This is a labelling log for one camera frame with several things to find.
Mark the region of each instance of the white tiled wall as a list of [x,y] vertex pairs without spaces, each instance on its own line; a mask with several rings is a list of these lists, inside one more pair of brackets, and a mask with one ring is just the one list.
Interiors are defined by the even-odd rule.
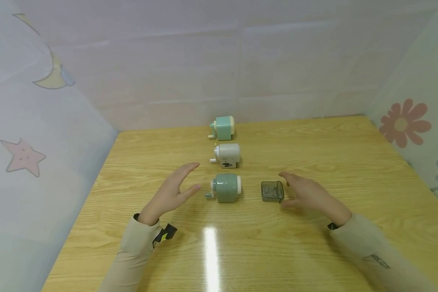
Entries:
[[438,0],[17,0],[118,129],[360,114]]

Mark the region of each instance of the mint green pencil sharpener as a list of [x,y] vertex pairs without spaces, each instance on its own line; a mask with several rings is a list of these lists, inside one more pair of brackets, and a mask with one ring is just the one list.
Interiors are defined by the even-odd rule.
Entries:
[[242,192],[240,176],[231,173],[219,173],[211,181],[211,193],[205,198],[216,198],[218,203],[234,203]]
[[209,139],[217,138],[219,141],[226,141],[234,138],[235,121],[232,116],[217,117],[209,126],[213,130],[213,134],[208,135]]

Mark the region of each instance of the pink star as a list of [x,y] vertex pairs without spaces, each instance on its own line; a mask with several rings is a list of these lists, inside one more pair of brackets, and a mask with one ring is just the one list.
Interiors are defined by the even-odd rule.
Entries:
[[6,171],[13,172],[15,170],[27,169],[37,178],[39,177],[39,162],[45,159],[45,155],[35,151],[28,142],[22,138],[19,139],[18,144],[1,141],[1,143],[13,154]]

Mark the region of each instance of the hand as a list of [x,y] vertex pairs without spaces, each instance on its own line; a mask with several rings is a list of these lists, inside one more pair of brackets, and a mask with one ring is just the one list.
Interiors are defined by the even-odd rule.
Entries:
[[161,185],[154,197],[143,208],[138,216],[138,221],[146,225],[154,225],[164,213],[173,211],[200,190],[201,185],[193,185],[183,193],[180,192],[180,185],[183,180],[197,168],[197,162],[181,166],[169,175]]
[[295,191],[295,198],[284,200],[283,208],[303,207],[323,213],[336,226],[341,227],[352,217],[352,212],[331,196],[318,182],[288,172],[280,172],[287,185]]

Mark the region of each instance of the beige sleeve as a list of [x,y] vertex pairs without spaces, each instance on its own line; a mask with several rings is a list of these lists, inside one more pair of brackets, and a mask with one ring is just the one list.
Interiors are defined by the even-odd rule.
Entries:
[[375,276],[386,291],[438,291],[388,243],[381,230],[362,215],[352,215],[344,226],[331,230],[331,236],[343,249],[361,260],[362,268]]
[[131,218],[120,249],[105,275],[99,292],[136,292],[144,267],[154,249],[152,242],[160,233],[159,222],[148,226]]

